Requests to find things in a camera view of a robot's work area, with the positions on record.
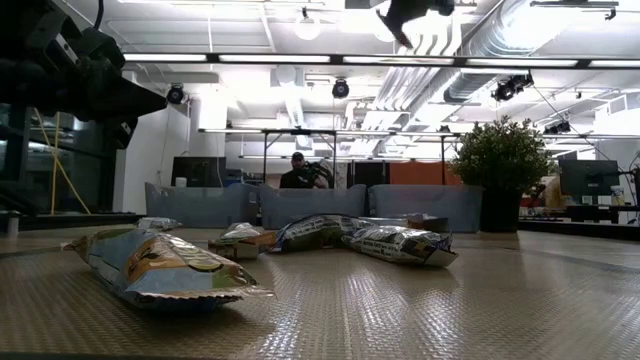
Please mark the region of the white patterned sheet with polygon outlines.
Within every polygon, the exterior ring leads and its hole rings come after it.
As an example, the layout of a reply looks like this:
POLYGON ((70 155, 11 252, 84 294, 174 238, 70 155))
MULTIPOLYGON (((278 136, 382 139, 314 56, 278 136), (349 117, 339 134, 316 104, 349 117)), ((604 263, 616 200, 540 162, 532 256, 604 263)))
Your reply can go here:
POLYGON ((330 163, 335 189, 346 189, 348 187, 348 169, 348 162, 337 161, 336 164, 330 163))

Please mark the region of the overhead LED light bar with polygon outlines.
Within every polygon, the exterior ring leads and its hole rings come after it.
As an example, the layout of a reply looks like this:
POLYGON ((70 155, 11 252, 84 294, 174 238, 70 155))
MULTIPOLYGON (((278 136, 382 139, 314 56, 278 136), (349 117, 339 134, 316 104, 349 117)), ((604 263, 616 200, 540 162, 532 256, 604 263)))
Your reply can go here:
POLYGON ((127 53, 128 63, 229 65, 333 65, 480 69, 640 70, 640 59, 461 57, 259 53, 127 53))

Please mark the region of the black cabinet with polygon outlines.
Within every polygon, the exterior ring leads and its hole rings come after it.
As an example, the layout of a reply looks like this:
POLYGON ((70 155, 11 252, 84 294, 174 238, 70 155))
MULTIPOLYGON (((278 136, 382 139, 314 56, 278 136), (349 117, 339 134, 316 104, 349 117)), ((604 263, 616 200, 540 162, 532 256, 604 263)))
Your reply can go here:
POLYGON ((366 187, 390 183, 390 163, 354 162, 349 170, 349 185, 366 187))

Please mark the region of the silver ventilation duct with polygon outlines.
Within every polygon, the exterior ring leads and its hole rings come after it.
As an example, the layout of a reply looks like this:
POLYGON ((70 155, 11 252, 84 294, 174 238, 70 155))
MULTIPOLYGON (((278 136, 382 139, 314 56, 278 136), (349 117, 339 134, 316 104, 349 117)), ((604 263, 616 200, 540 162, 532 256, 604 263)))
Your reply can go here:
MULTIPOLYGON (((516 57, 531 53, 534 47, 526 45, 526 40, 517 39, 517 33, 524 28, 531 1, 501 0, 497 9, 472 36, 463 41, 457 54, 463 57, 516 57)), ((495 74, 463 73, 463 69, 459 69, 454 81, 443 93, 444 100, 464 103, 495 77, 495 74)))

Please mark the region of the green brown granola bar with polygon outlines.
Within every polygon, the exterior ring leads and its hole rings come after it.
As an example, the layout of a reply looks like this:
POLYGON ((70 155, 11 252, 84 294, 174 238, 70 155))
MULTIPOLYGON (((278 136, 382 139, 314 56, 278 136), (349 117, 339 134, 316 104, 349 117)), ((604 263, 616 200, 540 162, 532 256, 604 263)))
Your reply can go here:
POLYGON ((218 238, 208 242, 208 249, 230 260, 256 259, 275 243, 275 231, 266 231, 250 223, 233 223, 218 238))

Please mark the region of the pale blue granola bar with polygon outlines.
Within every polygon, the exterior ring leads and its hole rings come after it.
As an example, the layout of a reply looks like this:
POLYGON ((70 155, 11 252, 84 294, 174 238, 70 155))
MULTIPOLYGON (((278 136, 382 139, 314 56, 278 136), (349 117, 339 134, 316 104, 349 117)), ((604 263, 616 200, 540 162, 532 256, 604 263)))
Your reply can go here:
POLYGON ((153 229, 158 231, 170 231, 181 226, 175 219, 166 217, 143 217, 138 220, 137 227, 140 229, 153 229))

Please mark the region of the black frame stand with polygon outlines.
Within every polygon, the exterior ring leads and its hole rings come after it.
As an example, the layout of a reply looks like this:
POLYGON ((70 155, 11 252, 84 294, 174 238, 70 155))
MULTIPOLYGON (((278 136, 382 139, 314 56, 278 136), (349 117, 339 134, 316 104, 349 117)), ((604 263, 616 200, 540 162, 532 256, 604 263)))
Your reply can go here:
POLYGON ((333 137, 333 142, 332 143, 328 143, 330 149, 333 151, 333 158, 332 158, 332 166, 333 169, 331 171, 331 175, 329 178, 327 178, 330 181, 330 188, 333 189, 335 188, 335 184, 336 184, 336 180, 335 180, 335 174, 336 174, 336 164, 337 164, 337 156, 336 156, 336 147, 337 147, 337 131, 336 130, 323 130, 323 129, 301 129, 301 128, 291 128, 291 129, 261 129, 259 130, 259 133, 264 135, 264 146, 263 146, 263 182, 266 182, 266 169, 267 169, 267 165, 266 165, 266 156, 267 156, 267 149, 269 148, 270 144, 268 142, 268 137, 271 134, 277 134, 278 138, 274 139, 273 142, 276 142, 279 137, 281 135, 291 135, 291 136, 298 136, 298 135, 304 135, 304 136, 311 136, 311 135, 319 135, 323 140, 326 140, 323 136, 327 135, 327 136, 332 136, 333 137))

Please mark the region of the person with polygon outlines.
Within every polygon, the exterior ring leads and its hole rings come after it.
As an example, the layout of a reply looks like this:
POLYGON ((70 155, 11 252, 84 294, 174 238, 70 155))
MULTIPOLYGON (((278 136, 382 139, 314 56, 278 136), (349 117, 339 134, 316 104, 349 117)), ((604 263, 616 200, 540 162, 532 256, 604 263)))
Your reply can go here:
POLYGON ((310 170, 305 169, 305 158, 300 152, 295 152, 291 156, 292 169, 280 178, 280 189, 312 189, 321 188, 323 184, 310 170))

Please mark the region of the black monitor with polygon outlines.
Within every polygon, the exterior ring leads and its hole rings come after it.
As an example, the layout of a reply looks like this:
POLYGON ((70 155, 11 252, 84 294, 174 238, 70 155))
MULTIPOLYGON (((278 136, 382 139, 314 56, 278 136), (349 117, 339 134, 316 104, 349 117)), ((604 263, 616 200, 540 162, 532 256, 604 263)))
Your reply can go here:
POLYGON ((185 178, 187 187, 225 186, 225 157, 180 156, 173 159, 171 185, 176 185, 177 178, 185 178))
POLYGON ((620 184, 616 161, 560 160, 559 169, 563 195, 606 196, 620 184))

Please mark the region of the green potted plant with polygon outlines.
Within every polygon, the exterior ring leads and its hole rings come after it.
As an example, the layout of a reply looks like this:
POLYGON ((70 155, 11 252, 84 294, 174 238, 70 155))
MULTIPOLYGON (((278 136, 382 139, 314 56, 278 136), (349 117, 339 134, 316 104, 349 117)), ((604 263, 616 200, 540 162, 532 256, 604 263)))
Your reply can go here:
POLYGON ((476 123, 460 143, 452 170, 465 185, 482 188, 479 229, 516 232, 522 195, 553 170, 541 133, 529 119, 514 122, 504 116, 476 123))

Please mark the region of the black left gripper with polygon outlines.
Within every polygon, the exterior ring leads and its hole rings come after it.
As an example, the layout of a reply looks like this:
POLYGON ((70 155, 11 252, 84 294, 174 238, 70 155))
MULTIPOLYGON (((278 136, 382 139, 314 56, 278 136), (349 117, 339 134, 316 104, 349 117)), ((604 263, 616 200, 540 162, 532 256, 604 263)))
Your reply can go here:
POLYGON ((164 96, 123 78, 108 60, 60 55, 56 66, 76 117, 102 122, 119 149, 128 147, 139 117, 166 109, 164 96))

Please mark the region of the large foreground chip bag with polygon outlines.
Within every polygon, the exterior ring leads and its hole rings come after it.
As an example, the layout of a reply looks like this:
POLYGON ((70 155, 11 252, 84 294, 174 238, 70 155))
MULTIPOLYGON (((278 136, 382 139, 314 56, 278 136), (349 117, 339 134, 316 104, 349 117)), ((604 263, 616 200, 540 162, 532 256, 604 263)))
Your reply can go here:
POLYGON ((76 252, 111 293, 139 309, 208 312, 274 295, 236 262, 152 229, 102 230, 63 249, 76 252))

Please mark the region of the clear grey plastic bin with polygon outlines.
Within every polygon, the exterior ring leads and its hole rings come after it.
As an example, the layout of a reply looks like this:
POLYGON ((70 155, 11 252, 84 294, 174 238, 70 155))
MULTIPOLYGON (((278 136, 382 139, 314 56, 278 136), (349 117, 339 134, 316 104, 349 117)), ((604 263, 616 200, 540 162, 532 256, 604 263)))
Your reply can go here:
POLYGON ((187 228, 226 228, 254 223, 259 210, 258 187, 234 183, 226 188, 162 187, 145 184, 146 214, 170 218, 187 228))
POLYGON ((314 214, 364 215, 366 186, 348 189, 275 189, 259 187, 262 226, 280 229, 285 225, 314 214))
POLYGON ((369 189, 369 204, 376 217, 427 214, 447 218, 454 233, 477 233, 482 192, 468 185, 376 185, 369 189))

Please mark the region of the orange partition panel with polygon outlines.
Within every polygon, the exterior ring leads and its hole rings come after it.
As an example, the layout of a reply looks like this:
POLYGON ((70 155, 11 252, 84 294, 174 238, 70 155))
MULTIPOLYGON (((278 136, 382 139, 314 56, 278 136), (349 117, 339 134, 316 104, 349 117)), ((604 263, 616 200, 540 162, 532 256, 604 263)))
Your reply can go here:
POLYGON ((448 164, 442 162, 405 162, 390 164, 392 185, 460 185, 448 164))

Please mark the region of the black desk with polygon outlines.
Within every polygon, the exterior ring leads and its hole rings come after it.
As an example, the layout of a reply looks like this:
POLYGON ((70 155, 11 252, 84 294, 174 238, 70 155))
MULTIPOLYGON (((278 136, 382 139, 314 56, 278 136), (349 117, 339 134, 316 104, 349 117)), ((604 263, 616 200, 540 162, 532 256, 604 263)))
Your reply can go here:
POLYGON ((574 205, 565 209, 565 214, 572 222, 609 221, 612 224, 618 224, 621 212, 640 213, 640 207, 632 205, 574 205))

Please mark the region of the silver green chip bag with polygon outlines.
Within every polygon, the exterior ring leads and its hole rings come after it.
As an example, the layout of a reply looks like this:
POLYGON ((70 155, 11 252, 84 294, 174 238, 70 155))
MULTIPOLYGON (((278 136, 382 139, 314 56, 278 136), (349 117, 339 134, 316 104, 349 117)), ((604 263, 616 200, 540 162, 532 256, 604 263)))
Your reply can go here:
POLYGON ((445 268, 458 254, 452 235, 400 226, 372 226, 345 233, 342 242, 352 250, 387 262, 445 268))

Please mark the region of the black-bordered silicone baking mat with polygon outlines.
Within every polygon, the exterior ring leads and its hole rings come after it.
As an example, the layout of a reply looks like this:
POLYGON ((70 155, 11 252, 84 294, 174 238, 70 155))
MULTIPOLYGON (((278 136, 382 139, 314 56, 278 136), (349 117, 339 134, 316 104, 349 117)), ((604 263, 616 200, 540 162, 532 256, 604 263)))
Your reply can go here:
POLYGON ((158 314, 72 252, 0 255, 0 360, 640 360, 640 266, 469 244, 446 269, 267 256, 269 298, 158 314))

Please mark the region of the round white pendant lamp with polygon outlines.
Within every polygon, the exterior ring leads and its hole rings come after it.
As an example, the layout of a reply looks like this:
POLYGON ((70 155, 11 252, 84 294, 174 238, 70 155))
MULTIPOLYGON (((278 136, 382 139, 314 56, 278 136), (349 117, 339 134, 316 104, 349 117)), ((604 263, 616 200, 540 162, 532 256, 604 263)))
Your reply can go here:
POLYGON ((318 18, 309 15, 308 8, 302 7, 296 18, 294 33, 305 41, 316 39, 321 33, 321 23, 318 18))

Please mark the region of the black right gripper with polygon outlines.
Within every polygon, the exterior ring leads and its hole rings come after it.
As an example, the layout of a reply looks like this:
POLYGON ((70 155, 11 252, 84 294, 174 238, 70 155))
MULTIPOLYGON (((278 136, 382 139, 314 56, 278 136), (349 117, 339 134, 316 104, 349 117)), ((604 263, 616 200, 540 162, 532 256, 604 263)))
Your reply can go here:
POLYGON ((410 39, 402 29, 405 21, 422 17, 428 10, 439 7, 440 0, 391 0, 387 13, 383 15, 377 10, 377 16, 400 45, 413 49, 410 39))

